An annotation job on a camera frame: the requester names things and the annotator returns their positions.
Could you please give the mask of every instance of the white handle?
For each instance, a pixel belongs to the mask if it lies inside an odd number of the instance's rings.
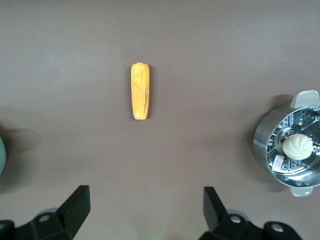
[[[291,193],[295,197],[306,197],[312,193],[313,187],[289,187],[291,189]]]
[[[290,108],[296,109],[313,105],[320,105],[319,93],[316,90],[306,90],[293,97]]]

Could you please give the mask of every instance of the metal steamer basket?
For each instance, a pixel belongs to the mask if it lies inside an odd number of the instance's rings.
[[[312,152],[306,159],[291,159],[283,150],[288,137],[296,134],[312,140]],[[319,93],[302,91],[291,103],[271,110],[255,131],[253,150],[257,160],[289,186],[295,197],[310,195],[313,187],[320,185]]]

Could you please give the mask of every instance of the bolt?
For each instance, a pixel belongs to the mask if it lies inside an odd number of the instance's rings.
[[[236,215],[232,215],[230,219],[231,219],[231,221],[234,222],[235,224],[241,223],[240,217],[238,217],[238,216],[236,216]]]
[[[45,222],[49,219],[50,217],[48,215],[44,215],[42,217],[39,218],[39,222]]]
[[[277,223],[273,223],[271,225],[271,228],[273,230],[275,230],[276,232],[278,232],[278,233],[283,233],[283,231],[284,231],[284,228],[281,225],[277,224]]]

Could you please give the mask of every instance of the sticker on pot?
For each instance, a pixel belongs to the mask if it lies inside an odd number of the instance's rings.
[[[271,171],[280,172],[282,163],[284,162],[285,156],[276,155],[272,165]]]

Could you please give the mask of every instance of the yellow corn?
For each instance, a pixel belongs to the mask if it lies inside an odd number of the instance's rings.
[[[134,119],[147,118],[149,109],[150,70],[148,64],[138,62],[131,67],[131,99]]]

